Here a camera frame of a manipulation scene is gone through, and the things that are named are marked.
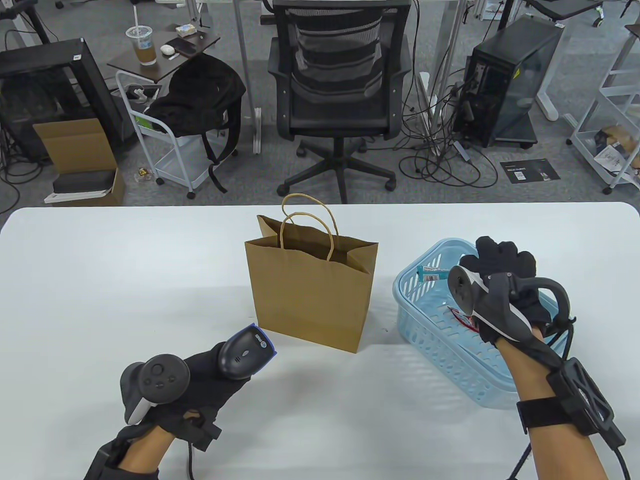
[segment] smartphone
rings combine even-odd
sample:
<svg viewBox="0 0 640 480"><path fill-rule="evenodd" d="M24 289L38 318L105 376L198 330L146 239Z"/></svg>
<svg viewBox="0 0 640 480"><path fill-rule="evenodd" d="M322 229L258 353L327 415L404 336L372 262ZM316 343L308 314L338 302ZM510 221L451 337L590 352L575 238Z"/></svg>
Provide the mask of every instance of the smartphone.
<svg viewBox="0 0 640 480"><path fill-rule="evenodd" d="M196 49L195 45L193 45L191 42L188 42L184 38L180 38L179 36L173 38L172 40L169 40L166 44L171 45L175 49L175 51L184 55L185 57L192 57L198 52L198 49Z"/></svg>

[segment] black computer tower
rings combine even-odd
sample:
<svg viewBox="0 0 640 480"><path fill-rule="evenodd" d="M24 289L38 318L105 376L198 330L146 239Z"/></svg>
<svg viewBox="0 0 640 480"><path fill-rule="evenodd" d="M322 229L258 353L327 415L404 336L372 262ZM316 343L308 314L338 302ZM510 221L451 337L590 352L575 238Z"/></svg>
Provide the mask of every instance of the black computer tower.
<svg viewBox="0 0 640 480"><path fill-rule="evenodd" d="M0 124L31 161L47 150L34 124L98 118L112 147L124 122L82 38L0 52Z"/></svg>
<svg viewBox="0 0 640 480"><path fill-rule="evenodd" d="M474 48L454 130L483 147L496 141L536 143L529 110L562 31L526 15Z"/></svg>

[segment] black mesh chair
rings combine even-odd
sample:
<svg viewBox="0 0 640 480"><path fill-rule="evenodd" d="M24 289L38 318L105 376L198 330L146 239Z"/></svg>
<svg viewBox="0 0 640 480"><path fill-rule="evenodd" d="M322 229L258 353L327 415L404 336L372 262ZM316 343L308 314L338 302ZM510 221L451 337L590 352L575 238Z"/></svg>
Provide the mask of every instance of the black mesh chair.
<svg viewBox="0 0 640 480"><path fill-rule="evenodd" d="M271 41L269 73L276 79L277 127L282 138L333 138L333 150L300 142L322 160L288 178L278 195L335 170L347 203L344 169L387 178L396 175L352 157L367 151L367 136L393 138L402 126L403 78L411 71L404 25L411 0L274 0L278 36ZM345 138L358 141L345 147Z"/></svg>

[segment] plastic cup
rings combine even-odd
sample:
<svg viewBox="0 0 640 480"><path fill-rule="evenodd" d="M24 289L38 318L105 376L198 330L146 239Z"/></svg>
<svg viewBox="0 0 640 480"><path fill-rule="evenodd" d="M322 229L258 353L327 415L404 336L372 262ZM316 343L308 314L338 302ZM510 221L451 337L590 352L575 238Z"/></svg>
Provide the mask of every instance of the plastic cup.
<svg viewBox="0 0 640 480"><path fill-rule="evenodd" d="M153 32L151 27L146 25L131 27L127 30L127 36L133 44L133 51L142 65L153 65L156 62Z"/></svg>

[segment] forearm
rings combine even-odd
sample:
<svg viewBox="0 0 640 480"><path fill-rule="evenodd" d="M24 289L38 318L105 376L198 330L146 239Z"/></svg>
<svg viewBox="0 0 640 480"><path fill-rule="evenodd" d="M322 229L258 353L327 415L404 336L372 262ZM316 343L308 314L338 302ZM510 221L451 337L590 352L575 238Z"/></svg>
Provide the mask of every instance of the forearm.
<svg viewBox="0 0 640 480"><path fill-rule="evenodd" d="M145 436L135 440L118 468L136 474L152 474L160 465L175 437L160 427L154 427Z"/></svg>
<svg viewBox="0 0 640 480"><path fill-rule="evenodd" d="M541 338L540 331L534 334ZM496 348L507 363L520 400L555 397L547 382L549 371L504 339ZM529 430L539 480L606 480L600 459L588 437L573 425L553 425Z"/></svg>

